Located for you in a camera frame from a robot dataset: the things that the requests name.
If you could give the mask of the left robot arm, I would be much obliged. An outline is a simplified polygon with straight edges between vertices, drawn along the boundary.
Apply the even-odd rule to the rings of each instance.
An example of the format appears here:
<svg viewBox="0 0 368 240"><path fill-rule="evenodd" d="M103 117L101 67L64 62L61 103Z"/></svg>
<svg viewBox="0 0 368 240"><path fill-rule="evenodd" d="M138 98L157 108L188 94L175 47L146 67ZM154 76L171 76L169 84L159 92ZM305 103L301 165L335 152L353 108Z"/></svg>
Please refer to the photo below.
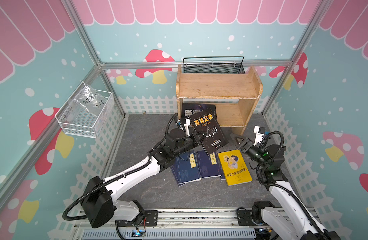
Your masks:
<svg viewBox="0 0 368 240"><path fill-rule="evenodd" d="M84 193L63 212L65 221L87 219L96 229L109 221L125 221L133 226L141 225L146 219L146 211L136 201L121 201L119 198L132 187L169 168L181 154L202 145L203 133L193 132L187 136L181 129L172 129L147 152L147 156L113 176L89 180Z"/></svg>

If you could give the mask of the black wolf book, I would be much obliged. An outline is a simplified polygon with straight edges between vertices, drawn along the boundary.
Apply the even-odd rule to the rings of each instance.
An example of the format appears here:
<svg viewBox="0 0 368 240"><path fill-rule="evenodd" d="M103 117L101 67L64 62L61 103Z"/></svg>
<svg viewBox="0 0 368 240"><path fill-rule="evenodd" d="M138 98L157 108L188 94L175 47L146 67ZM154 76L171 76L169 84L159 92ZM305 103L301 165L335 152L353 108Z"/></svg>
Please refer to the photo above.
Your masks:
<svg viewBox="0 0 368 240"><path fill-rule="evenodd" d="M189 116L210 108L214 116L217 116L216 106L210 104L200 103L183 103L181 106L181 118L188 118Z"/></svg>

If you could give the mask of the black deer antler book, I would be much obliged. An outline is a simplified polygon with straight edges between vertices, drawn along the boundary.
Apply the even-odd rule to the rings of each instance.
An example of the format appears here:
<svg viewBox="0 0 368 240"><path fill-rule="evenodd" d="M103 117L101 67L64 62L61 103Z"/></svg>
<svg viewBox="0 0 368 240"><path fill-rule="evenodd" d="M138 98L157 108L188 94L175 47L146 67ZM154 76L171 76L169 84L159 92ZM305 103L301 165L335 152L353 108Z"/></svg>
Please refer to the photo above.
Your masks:
<svg viewBox="0 0 368 240"><path fill-rule="evenodd" d="M217 117L214 116L210 108L189 116L189 119L197 133L205 134L203 149L208 155L216 152L228 143L217 121Z"/></svg>

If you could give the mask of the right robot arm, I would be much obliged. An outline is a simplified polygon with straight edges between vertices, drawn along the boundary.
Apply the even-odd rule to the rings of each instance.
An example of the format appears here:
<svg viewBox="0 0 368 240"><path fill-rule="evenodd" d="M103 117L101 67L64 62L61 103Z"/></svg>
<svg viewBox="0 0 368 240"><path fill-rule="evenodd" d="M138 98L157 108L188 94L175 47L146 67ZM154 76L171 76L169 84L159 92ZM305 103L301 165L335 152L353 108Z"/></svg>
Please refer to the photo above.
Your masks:
<svg viewBox="0 0 368 240"><path fill-rule="evenodd" d="M252 207L252 222L268 225L282 240L340 239L336 232L327 230L316 220L283 174L281 165L286 147L281 132L271 132L257 144L237 134L231 134L231 138L238 150L257 163L254 170L258 182L275 197L287 215L279 214L270 201L258 201Z"/></svg>

